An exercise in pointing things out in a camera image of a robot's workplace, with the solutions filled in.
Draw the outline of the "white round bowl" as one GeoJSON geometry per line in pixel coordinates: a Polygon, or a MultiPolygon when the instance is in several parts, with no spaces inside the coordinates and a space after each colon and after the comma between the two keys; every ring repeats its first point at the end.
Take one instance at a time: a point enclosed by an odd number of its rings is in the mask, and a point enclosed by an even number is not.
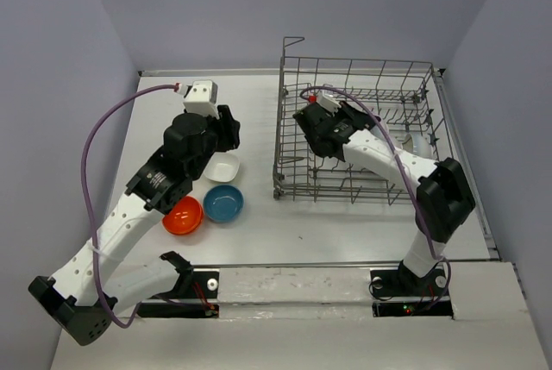
{"type": "Polygon", "coordinates": [[[401,148],[408,153],[413,153],[413,137],[411,134],[407,134],[405,138],[401,141],[401,148]]]}
{"type": "Polygon", "coordinates": [[[430,143],[419,133],[408,133],[413,137],[413,153],[418,157],[425,159],[433,158],[433,150],[430,143]]]}

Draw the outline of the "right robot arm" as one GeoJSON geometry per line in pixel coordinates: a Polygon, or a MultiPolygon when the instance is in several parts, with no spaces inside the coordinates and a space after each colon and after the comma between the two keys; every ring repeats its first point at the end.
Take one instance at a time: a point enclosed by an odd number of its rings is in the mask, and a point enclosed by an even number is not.
{"type": "Polygon", "coordinates": [[[366,168],[405,190],[415,211],[417,233],[392,282],[416,294],[429,282],[453,233],[475,208],[461,164],[422,158],[393,144],[380,119],[332,98],[309,103],[293,116],[311,150],[366,168]]]}

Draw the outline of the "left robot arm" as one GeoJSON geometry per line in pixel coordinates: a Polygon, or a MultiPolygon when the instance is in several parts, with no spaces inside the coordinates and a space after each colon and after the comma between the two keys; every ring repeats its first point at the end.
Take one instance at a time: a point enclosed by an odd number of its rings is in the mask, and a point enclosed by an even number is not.
{"type": "Polygon", "coordinates": [[[239,131],[226,104],[212,116],[190,111],[176,116],[162,145],[127,183],[103,223],[91,221],[86,244],[58,271],[32,280],[29,293],[78,345],[96,341],[116,322],[117,310],[137,310],[152,296],[180,297],[189,291],[193,267],[174,251],[119,282],[110,277],[141,238],[191,193],[213,154],[239,147],[239,131]]]}

